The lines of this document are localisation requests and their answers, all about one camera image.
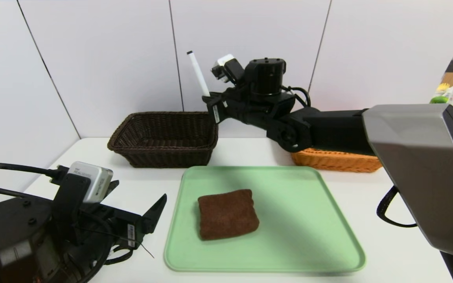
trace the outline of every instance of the white wall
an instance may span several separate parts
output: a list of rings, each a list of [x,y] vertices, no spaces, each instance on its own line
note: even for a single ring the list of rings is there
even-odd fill
[[[308,88],[330,0],[171,0],[185,111],[206,111],[186,52],[193,50],[210,91],[231,84],[210,73],[231,53],[242,66],[263,57],[286,60],[284,84]],[[265,132],[234,120],[220,125],[220,136],[259,137]]]
[[[48,167],[76,140],[17,2],[0,1],[0,162]],[[0,170],[0,187],[23,191],[36,177]]]
[[[128,114],[182,111],[166,0],[20,0],[82,138],[111,136]]]
[[[452,56],[453,0],[333,0],[313,106],[428,103]]]

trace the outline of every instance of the brown towel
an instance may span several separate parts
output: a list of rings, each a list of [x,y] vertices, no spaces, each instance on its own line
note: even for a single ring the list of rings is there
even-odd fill
[[[258,228],[251,190],[237,190],[198,198],[200,237],[203,240],[230,238]]]

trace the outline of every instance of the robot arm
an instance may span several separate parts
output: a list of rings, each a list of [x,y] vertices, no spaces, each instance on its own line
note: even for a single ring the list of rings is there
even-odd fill
[[[203,96],[216,123],[234,118],[262,128],[288,152],[312,147],[378,156],[417,226],[453,269],[453,106],[321,112],[307,101],[291,112],[302,99],[284,91],[291,90],[282,85],[284,60],[252,60],[243,69],[227,58],[212,73],[234,87]]]

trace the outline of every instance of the orange wicker basket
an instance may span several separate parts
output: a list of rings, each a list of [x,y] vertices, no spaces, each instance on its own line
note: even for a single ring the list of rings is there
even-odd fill
[[[315,149],[292,153],[291,158],[296,165],[322,170],[372,173],[382,167],[381,162],[375,156]]]

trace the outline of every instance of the white marker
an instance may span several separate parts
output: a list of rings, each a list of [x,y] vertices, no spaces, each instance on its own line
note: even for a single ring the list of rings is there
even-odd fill
[[[195,74],[197,75],[198,83],[200,84],[200,88],[202,88],[202,92],[204,93],[204,96],[210,96],[209,89],[207,88],[207,85],[205,84],[205,79],[202,74],[202,71],[200,70],[200,66],[198,65],[195,54],[193,53],[193,51],[189,51],[186,54],[188,54],[188,56],[190,57],[190,60],[192,61],[193,69],[195,70]]]

